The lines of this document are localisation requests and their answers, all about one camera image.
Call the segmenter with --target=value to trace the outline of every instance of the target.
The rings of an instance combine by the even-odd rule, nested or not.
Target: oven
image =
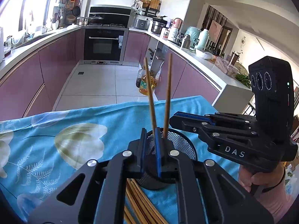
[[[122,65],[129,29],[119,27],[85,27],[83,64]]]

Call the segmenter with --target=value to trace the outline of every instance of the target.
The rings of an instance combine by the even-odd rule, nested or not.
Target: white floor tile
[[[138,67],[116,66],[116,95],[117,96],[144,96],[136,87]]]
[[[116,96],[116,102],[118,104],[125,102],[148,102],[148,97],[140,97],[140,96]]]
[[[79,65],[63,95],[115,96],[114,65]]]
[[[62,95],[55,111],[116,104],[116,96]]]

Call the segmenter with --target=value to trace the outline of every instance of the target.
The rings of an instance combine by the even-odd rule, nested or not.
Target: ceiling
[[[291,0],[206,0],[235,26],[267,41],[299,66],[299,12]]]

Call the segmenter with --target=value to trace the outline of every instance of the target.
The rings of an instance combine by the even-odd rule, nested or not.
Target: black wristband
[[[263,190],[262,190],[262,193],[266,193],[266,192],[268,192],[268,191],[274,189],[274,188],[277,187],[278,185],[280,185],[281,182],[284,180],[285,175],[286,175],[286,170],[283,168],[283,176],[282,176],[281,180],[279,181],[279,183],[276,184],[276,185],[273,186],[273,187],[269,187],[269,188],[265,188],[265,189],[263,189]]]

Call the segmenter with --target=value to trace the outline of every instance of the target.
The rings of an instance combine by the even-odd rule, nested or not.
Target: black mesh cup
[[[163,137],[163,128],[160,128],[161,137]],[[168,129],[167,139],[172,141],[176,150],[185,153],[190,159],[197,161],[197,153],[193,143],[181,132]],[[136,182],[143,188],[148,190],[159,190],[174,184],[174,179],[163,179],[158,177],[155,141],[152,131],[147,133],[147,147],[144,157],[145,173],[141,179]]]

